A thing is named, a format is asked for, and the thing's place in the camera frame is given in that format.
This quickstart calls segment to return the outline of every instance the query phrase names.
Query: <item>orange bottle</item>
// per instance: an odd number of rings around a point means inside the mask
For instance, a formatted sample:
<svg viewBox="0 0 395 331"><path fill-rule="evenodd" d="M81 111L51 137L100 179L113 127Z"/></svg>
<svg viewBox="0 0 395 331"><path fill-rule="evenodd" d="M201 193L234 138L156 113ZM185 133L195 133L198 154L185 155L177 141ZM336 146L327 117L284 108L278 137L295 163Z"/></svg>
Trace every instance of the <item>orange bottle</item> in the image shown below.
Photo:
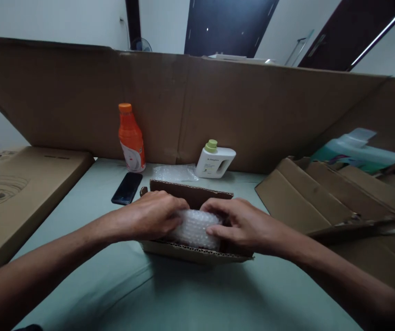
<svg viewBox="0 0 395 331"><path fill-rule="evenodd" d="M145 169L142 132L134 119L132 105L120 103L119 112L119 140L124 151L127 169L131 172L142 172Z"/></svg>

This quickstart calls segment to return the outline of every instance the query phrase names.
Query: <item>dark door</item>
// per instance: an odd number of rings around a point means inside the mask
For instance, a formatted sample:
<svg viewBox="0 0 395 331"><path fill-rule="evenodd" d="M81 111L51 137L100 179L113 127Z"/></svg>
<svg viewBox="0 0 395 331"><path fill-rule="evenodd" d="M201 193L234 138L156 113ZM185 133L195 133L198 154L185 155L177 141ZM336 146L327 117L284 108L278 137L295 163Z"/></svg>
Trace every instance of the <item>dark door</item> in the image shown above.
<svg viewBox="0 0 395 331"><path fill-rule="evenodd" d="M350 70L394 18L395 0L342 0L298 66Z"/></svg>
<svg viewBox="0 0 395 331"><path fill-rule="evenodd" d="M254 57L279 0L191 0L185 54Z"/></svg>

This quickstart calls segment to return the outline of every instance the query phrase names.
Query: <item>hand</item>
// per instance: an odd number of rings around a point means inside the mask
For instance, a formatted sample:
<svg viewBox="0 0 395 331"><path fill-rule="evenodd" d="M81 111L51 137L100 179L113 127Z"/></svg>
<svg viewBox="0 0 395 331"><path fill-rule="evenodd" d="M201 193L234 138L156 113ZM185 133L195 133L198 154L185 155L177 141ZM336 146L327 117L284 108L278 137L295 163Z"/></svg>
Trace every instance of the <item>hand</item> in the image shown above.
<svg viewBox="0 0 395 331"><path fill-rule="evenodd" d="M257 253L293 260L302 247L307 248L310 238L272 218L244 199L211 198L201 211L223 213L232 227L212 225L209 235L234 242Z"/></svg>
<svg viewBox="0 0 395 331"><path fill-rule="evenodd" d="M176 210L189 209L185 199L165 191L147 192L140 199L99 218L97 231L108 242L154 240L174 230L182 219Z"/></svg>

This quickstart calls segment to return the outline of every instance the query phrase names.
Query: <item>white plastic bottle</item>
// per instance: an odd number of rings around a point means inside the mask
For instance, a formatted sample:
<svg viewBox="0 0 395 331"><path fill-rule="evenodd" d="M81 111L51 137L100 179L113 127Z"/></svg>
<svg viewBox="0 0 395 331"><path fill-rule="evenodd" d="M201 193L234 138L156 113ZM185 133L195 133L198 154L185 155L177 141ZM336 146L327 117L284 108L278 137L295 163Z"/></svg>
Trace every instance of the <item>white plastic bottle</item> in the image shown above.
<svg viewBox="0 0 395 331"><path fill-rule="evenodd" d="M370 174L376 173L395 163L394 152L366 145L376 134L375 131L357 128L340 138L330 140L311 156L311 161L349 163Z"/></svg>
<svg viewBox="0 0 395 331"><path fill-rule="evenodd" d="M210 139L202 148L196 175L201 178L221 178L234 157L233 149L217 147L217 141Z"/></svg>

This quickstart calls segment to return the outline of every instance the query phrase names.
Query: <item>bubble wrap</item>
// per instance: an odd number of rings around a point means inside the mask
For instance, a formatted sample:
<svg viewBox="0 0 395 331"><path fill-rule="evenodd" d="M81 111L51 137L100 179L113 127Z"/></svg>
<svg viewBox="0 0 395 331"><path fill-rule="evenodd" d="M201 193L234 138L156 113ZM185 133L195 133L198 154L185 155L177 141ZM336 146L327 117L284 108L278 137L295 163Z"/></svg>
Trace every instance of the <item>bubble wrap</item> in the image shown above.
<svg viewBox="0 0 395 331"><path fill-rule="evenodd" d="M222 224L220 217L198 210L183 210L177 213L183 222L170 234L170 239L189 247L219 250L220 240L207 235L205 230L210 225Z"/></svg>
<svg viewBox="0 0 395 331"><path fill-rule="evenodd" d="M164 182L180 183L195 182L199 178L196 176L196 165L160 165L153 168L153 179Z"/></svg>

